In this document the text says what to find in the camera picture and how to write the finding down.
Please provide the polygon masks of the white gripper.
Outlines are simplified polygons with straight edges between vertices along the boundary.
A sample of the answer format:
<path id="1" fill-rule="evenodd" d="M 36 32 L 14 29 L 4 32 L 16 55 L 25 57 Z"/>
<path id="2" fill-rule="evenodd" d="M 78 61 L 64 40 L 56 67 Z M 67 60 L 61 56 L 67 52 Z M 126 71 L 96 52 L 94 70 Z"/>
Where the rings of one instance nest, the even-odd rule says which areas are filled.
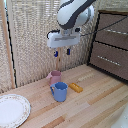
<path id="1" fill-rule="evenodd" d="M 63 46 L 76 45 L 80 42 L 80 29 L 52 30 L 47 34 L 47 46 L 58 48 Z M 71 54 L 71 49 L 67 49 L 67 55 Z M 55 50 L 55 57 L 58 57 L 58 51 Z"/>

